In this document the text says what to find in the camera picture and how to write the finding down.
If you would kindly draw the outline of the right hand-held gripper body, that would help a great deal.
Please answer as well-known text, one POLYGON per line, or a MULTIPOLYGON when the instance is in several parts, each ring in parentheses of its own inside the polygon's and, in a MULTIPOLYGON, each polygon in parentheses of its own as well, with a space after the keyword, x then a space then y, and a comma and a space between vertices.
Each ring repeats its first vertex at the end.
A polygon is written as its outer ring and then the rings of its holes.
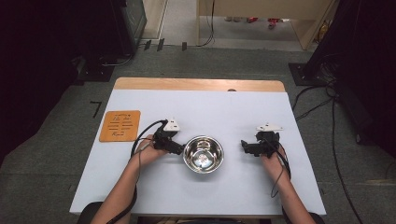
POLYGON ((258 131, 256 140, 263 147, 263 154, 267 157, 271 157, 272 154, 279 149, 279 131, 282 131, 283 128, 279 125, 266 123, 258 126, 256 130, 258 131))

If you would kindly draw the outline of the wooden table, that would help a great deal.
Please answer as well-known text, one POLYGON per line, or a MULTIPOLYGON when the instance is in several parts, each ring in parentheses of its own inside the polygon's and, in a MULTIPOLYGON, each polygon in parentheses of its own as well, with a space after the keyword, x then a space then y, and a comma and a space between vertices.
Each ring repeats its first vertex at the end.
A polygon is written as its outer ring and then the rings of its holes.
POLYGON ((168 91, 270 91, 285 92, 278 80, 200 79, 163 77, 120 77, 114 90, 168 91))

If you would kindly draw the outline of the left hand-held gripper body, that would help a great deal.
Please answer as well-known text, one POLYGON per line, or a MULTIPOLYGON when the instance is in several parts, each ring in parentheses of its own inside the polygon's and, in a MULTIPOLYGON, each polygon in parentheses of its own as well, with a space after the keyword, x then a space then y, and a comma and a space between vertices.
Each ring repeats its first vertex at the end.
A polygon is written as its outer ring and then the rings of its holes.
POLYGON ((157 129, 153 135, 153 143, 155 149, 164 149, 169 152, 170 142, 172 138, 180 130, 174 119, 166 119, 162 121, 162 126, 157 129))

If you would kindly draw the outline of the black corner floor tape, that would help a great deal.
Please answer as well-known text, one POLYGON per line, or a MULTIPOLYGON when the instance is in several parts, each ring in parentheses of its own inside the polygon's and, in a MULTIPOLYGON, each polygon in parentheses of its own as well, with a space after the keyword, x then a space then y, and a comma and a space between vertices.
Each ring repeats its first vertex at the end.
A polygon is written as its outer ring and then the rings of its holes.
POLYGON ((95 110, 94 110, 94 113, 92 115, 93 119, 95 119, 97 117, 97 114, 98 114, 98 112, 99 112, 99 110, 101 108, 102 103, 103 103, 102 101, 90 101, 90 104, 95 106, 95 110))

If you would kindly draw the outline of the black stand base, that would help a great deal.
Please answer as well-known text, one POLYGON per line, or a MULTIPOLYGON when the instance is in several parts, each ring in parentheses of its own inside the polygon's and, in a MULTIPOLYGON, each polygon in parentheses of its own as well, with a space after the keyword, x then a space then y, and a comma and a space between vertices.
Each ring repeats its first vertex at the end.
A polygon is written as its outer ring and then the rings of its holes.
POLYGON ((318 68, 307 63, 289 63, 289 70, 296 86, 325 86, 327 81, 318 68))
POLYGON ((114 67, 102 64, 97 58, 88 58, 78 73, 79 81, 108 82, 113 74, 114 67))

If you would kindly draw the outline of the dark glass cabinet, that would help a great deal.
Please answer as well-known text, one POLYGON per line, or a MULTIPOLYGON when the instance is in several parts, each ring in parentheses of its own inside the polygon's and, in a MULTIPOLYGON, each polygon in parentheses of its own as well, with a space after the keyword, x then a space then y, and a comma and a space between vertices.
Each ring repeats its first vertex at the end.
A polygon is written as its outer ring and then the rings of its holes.
POLYGON ((134 55, 142 38, 147 17, 143 0, 120 0, 127 32, 127 53, 134 55))

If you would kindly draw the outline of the square cork trivet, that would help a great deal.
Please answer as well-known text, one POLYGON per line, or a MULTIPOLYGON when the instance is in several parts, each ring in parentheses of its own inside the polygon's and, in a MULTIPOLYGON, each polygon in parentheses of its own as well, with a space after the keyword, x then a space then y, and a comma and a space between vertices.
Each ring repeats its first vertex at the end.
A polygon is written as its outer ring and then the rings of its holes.
POLYGON ((133 142, 137 139, 139 110, 108 111, 99 135, 100 142, 133 142))

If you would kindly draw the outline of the stainless steel bowl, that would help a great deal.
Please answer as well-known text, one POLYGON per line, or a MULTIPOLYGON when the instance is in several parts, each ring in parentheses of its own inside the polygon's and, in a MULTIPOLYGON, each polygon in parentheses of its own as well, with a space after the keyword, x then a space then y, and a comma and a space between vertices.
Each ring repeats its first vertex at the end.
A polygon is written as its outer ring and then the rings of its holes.
POLYGON ((184 146, 182 156, 187 167, 197 174, 213 173, 224 160, 221 144, 206 135, 193 137, 184 146))

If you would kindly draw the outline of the light wooden desk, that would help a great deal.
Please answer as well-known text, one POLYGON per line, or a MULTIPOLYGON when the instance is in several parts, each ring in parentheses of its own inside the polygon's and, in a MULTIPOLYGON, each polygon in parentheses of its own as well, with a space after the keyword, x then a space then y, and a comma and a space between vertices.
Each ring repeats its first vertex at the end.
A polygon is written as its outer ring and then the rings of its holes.
POLYGON ((307 50, 338 3, 339 0, 196 0, 197 44, 203 16, 258 17, 290 19, 301 48, 307 50))

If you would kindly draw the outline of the person's left hand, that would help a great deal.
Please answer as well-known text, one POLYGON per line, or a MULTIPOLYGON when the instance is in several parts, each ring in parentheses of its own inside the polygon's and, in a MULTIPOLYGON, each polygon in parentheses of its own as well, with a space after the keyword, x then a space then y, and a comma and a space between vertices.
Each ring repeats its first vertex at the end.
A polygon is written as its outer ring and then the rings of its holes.
POLYGON ((148 165, 167 153, 164 149, 155 149, 153 146, 153 135, 149 134, 140 142, 136 153, 132 156, 131 162, 137 165, 148 165))

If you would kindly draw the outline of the white table mat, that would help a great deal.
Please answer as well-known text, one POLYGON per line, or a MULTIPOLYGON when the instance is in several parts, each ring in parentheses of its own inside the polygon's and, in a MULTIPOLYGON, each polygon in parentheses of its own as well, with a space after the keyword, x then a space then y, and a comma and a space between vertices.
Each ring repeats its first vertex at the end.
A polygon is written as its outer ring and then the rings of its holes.
POLYGON ((326 210, 311 162, 285 92, 114 90, 109 111, 138 110, 139 128, 154 133, 160 119, 175 119, 180 144, 198 135, 215 138, 224 160, 218 170, 201 175, 178 155, 167 154, 144 168, 133 211, 142 216, 264 217, 281 213, 272 196, 273 182, 258 157, 248 155, 242 142, 252 143, 259 126, 279 128, 291 182, 308 211, 326 210))

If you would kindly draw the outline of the person's right hand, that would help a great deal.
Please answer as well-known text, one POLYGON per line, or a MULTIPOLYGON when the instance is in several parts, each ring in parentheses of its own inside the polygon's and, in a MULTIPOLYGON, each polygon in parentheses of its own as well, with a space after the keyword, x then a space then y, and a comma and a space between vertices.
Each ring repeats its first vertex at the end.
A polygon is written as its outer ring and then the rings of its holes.
POLYGON ((282 185, 290 180, 288 171, 282 164, 282 158, 285 158, 285 151, 282 147, 279 147, 278 151, 273 153, 270 158, 265 155, 261 156, 264 169, 277 185, 282 185))

